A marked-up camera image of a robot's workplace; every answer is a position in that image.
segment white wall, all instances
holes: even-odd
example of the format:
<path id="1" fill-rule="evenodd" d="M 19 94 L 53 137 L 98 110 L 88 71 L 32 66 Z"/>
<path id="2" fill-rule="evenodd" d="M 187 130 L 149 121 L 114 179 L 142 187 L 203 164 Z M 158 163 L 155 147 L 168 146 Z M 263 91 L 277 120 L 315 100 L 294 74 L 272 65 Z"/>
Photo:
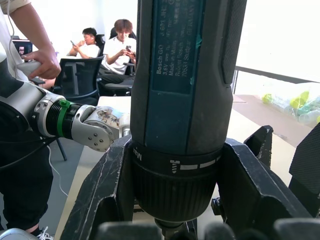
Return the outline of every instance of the white wall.
<path id="1" fill-rule="evenodd" d="M 137 33 L 138 0 L 103 0 L 104 27 L 107 38 L 118 19 L 132 22 L 133 31 Z"/>
<path id="2" fill-rule="evenodd" d="M 32 5 L 55 50 L 62 55 L 71 49 L 70 40 L 77 43 L 83 39 L 85 28 L 93 27 L 107 39 L 118 19 L 129 19 L 134 29 L 137 28 L 138 0 L 32 0 Z M 14 29 L 15 35 L 25 38 L 16 27 Z"/>
<path id="3" fill-rule="evenodd" d="M 320 82 L 320 0 L 247 0 L 237 65 Z"/>

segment cordless screwdriver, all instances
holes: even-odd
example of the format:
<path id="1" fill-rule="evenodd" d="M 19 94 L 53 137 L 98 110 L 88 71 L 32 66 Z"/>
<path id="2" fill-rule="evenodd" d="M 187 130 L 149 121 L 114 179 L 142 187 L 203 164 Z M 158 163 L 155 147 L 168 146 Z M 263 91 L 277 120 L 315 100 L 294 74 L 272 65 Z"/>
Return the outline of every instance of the cordless screwdriver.
<path id="1" fill-rule="evenodd" d="M 134 193 L 158 222 L 178 226 L 201 215 L 214 191 L 246 0 L 139 5 L 130 122 Z"/>

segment green ring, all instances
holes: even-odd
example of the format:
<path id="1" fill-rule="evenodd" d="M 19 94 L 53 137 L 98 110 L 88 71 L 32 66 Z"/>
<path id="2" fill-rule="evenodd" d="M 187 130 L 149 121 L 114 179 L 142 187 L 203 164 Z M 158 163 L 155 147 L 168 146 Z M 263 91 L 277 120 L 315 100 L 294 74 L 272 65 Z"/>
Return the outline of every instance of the green ring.
<path id="1" fill-rule="evenodd" d="M 58 121 L 56 123 L 56 128 L 57 128 L 59 137 L 64 138 L 65 136 L 64 136 L 64 132 L 62 130 L 62 123 L 64 122 L 65 115 L 71 105 L 71 102 L 69 102 L 67 100 L 60 100 L 59 104 L 61 106 L 61 111 L 59 113 Z"/>

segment sneaker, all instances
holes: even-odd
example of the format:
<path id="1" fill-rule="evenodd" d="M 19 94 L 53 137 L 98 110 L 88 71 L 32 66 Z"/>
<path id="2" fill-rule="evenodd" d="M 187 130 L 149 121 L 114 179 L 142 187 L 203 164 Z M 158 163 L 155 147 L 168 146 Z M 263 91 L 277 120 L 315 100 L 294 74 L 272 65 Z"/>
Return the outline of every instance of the sneaker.
<path id="1" fill-rule="evenodd" d="M 36 237 L 40 240 L 54 240 L 54 237 L 50 236 L 49 233 L 46 232 L 47 230 L 48 227 L 42 228 L 41 233 Z"/>

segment wooden table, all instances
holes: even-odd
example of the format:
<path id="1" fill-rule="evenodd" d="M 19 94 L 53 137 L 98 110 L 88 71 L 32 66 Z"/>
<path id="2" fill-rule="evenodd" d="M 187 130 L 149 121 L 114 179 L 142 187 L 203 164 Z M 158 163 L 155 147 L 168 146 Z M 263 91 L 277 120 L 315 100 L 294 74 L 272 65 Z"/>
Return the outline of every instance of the wooden table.
<path id="1" fill-rule="evenodd" d="M 130 97 L 102 96 L 99 99 L 98 106 L 109 106 L 117 108 L 121 112 L 127 112 L 130 111 L 130 102 Z M 234 96 L 233 102 L 242 103 L 244 101 Z M 227 137 L 243 143 L 245 139 L 247 139 L 259 128 L 260 126 L 256 123 L 244 117 L 235 110 L 232 110 Z M 296 149 L 292 145 L 290 145 L 280 137 L 273 135 L 271 169 L 284 181 L 286 185 L 288 185 L 291 180 L 291 175 L 289 174 L 289 167 L 293 159 L 295 150 Z M 69 196 L 66 200 L 63 213 L 54 237 L 55 240 L 60 239 L 64 226 L 68 220 L 69 214 L 74 206 L 82 182 L 90 173 L 91 169 L 95 166 L 95 164 L 100 160 L 102 155 L 103 153 L 101 152 L 94 151 L 86 146 L 84 147 L 79 161 L 79 165 L 76 169 L 75 176 L 69 191 Z M 218 195 L 218 188 L 215 188 L 213 196 L 217 197 Z M 153 221 L 153 218 L 151 216 L 148 216 L 146 213 L 135 213 L 133 216 L 133 220 L 150 222 Z M 220 220 L 220 217 L 214 216 L 211 207 L 209 206 L 207 210 L 198 218 L 199 238 L 202 237 L 203 230 L 208 223 Z"/>

